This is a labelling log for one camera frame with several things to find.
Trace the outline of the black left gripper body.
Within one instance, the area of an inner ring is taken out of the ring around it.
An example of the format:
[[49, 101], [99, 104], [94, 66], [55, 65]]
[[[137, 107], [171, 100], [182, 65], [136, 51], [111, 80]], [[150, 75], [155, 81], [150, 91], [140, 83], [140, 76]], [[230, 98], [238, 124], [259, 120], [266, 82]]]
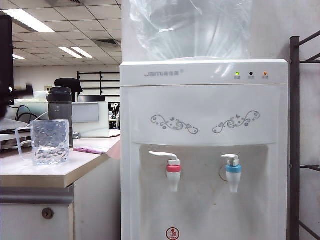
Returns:
[[11, 88], [2, 81], [0, 82], [0, 117], [4, 118], [7, 113], [9, 101], [12, 98]]

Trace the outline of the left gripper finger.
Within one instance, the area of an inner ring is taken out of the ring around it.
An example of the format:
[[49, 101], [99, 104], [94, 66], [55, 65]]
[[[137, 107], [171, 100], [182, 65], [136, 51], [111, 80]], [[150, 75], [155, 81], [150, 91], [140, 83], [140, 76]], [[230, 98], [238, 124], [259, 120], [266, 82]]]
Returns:
[[14, 90], [10, 93], [10, 96], [12, 98], [21, 98], [21, 97], [25, 97], [25, 96], [33, 96], [34, 92], [33, 92], [33, 86], [30, 84], [27, 84], [25, 89], [22, 90]]

